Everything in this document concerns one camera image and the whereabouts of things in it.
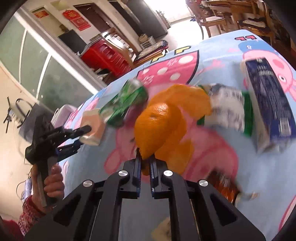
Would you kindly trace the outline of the white tissue pack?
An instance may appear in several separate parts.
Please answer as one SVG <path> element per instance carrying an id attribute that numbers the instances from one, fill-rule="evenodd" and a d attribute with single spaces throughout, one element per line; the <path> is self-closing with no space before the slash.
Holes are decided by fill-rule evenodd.
<path id="1" fill-rule="evenodd" d="M 253 108 L 247 91 L 219 83 L 202 88 L 210 97 L 212 113 L 198 120 L 198 125 L 232 128 L 248 137 L 252 135 Z"/>

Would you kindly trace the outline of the wooden dining chair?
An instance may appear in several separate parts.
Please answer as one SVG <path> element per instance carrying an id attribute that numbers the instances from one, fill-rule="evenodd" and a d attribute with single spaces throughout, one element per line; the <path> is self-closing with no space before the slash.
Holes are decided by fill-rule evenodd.
<path id="1" fill-rule="evenodd" d="M 221 34 L 221 31 L 228 32 L 227 21 L 224 17 L 206 16 L 203 13 L 203 11 L 200 8 L 200 5 L 197 3 L 197 1 L 186 1 L 186 4 L 194 14 L 196 22 L 198 23 L 198 25 L 201 29 L 203 39 L 204 39 L 204 32 L 203 32 L 202 27 L 205 27 L 205 29 L 207 30 L 209 38 L 212 37 L 209 28 L 213 27 L 213 26 L 217 27 L 219 34 Z"/>
<path id="2" fill-rule="evenodd" d="M 241 29 L 249 30 L 255 35 L 268 37 L 272 43 L 275 40 L 275 33 L 272 30 L 272 20 L 269 9 L 263 1 L 250 1 L 254 18 L 238 21 Z"/>

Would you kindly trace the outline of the blue milk carton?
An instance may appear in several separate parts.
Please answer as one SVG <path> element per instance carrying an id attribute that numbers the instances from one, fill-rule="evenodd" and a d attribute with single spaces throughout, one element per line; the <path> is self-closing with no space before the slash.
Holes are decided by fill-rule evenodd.
<path id="1" fill-rule="evenodd" d="M 266 58 L 241 64 L 253 108 L 258 153 L 283 152 L 295 141 L 295 119 L 284 90 Z"/>

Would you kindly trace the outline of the dark grey refrigerator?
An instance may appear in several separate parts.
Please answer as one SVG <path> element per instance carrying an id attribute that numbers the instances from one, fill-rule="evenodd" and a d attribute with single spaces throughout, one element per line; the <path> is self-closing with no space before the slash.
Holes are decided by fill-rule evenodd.
<path id="1" fill-rule="evenodd" d="M 168 33 L 165 24 L 145 1 L 132 0 L 128 1 L 126 5 L 137 17 L 143 32 L 148 37 L 152 36 L 156 40 Z"/>

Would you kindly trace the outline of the red wall calendar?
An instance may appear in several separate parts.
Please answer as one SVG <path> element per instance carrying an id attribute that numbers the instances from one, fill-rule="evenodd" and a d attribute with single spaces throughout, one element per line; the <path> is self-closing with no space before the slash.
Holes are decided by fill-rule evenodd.
<path id="1" fill-rule="evenodd" d="M 88 21 L 81 17 L 81 15 L 75 10 L 66 10 L 62 14 L 80 31 L 86 30 L 91 27 Z"/>

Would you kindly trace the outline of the orange snack wrapper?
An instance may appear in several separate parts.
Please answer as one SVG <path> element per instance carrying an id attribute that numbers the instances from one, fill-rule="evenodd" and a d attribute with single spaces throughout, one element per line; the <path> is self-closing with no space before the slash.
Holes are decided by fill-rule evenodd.
<path id="1" fill-rule="evenodd" d="M 257 192 L 245 193 L 241 191 L 233 179 L 221 172 L 212 171 L 208 175 L 207 181 L 236 207 L 239 201 L 250 201 L 259 196 Z"/>

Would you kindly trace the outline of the green crushed can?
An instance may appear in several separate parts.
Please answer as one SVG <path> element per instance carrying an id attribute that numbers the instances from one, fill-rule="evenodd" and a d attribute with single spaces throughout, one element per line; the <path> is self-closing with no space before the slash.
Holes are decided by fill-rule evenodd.
<path id="1" fill-rule="evenodd" d="M 100 109 L 99 115 L 107 125 L 121 127 L 128 110 L 132 106 L 144 104 L 148 98 L 149 94 L 144 85 L 137 79 L 130 79 L 119 93 Z"/>

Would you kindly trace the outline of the orange peel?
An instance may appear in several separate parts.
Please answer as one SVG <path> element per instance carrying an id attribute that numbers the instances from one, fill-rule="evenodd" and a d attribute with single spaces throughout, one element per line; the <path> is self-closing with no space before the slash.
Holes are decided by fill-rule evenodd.
<path id="1" fill-rule="evenodd" d="M 201 87 L 174 84 L 157 93 L 134 125 L 134 140 L 142 159 L 154 154 L 170 170 L 184 173 L 194 152 L 192 141 L 184 139 L 184 115 L 198 121 L 211 112 L 210 97 Z"/>

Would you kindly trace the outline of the wooden dining table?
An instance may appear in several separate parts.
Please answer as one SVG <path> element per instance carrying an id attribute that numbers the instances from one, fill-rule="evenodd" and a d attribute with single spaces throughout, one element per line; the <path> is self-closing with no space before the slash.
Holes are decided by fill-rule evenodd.
<path id="1" fill-rule="evenodd" d="M 256 1 L 206 1 L 206 4 L 215 13 L 231 13 L 236 30 L 240 29 L 238 22 L 245 14 L 255 18 L 260 15 Z"/>

